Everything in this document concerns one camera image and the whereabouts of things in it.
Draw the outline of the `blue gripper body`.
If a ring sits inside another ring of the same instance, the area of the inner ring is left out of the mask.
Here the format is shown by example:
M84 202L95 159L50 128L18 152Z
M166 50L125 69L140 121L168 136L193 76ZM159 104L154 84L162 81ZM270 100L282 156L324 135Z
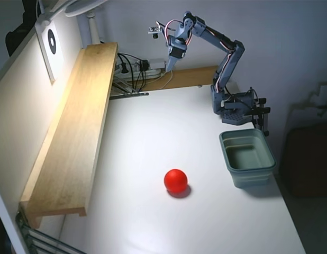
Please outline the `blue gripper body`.
M168 36L168 57L182 59L187 51L185 39L172 35Z

